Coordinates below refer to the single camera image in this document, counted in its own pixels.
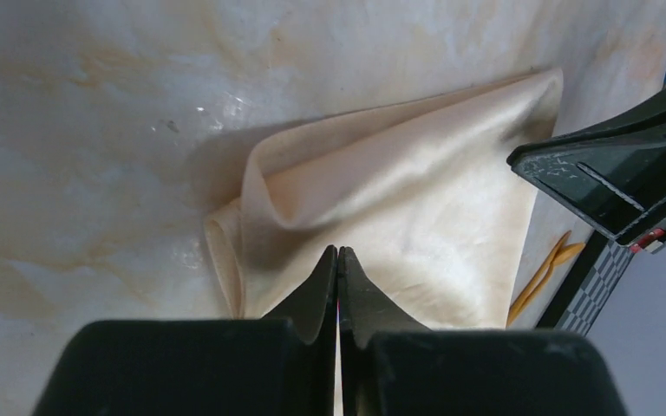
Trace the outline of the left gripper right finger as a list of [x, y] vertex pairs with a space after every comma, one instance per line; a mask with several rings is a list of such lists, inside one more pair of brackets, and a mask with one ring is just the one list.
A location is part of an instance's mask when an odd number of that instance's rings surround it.
[[554, 329], [434, 330], [338, 255], [345, 415], [624, 415], [597, 349]]

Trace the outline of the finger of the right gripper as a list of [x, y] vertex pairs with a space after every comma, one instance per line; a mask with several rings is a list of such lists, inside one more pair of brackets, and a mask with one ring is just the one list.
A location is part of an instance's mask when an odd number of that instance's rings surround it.
[[666, 247], [666, 88], [506, 159], [522, 179], [633, 252]]

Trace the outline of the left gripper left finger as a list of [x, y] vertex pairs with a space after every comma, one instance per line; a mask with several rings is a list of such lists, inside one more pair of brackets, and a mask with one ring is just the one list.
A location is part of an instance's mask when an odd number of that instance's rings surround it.
[[98, 321], [63, 350], [37, 415], [331, 415], [337, 249], [259, 319]]

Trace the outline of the peach cloth napkin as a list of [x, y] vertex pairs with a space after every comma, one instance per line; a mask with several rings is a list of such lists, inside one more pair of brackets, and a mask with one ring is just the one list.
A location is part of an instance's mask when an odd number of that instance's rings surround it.
[[548, 139], [558, 68], [260, 141], [205, 234], [237, 318], [270, 312], [330, 245], [428, 328], [504, 328], [537, 191], [507, 156]]

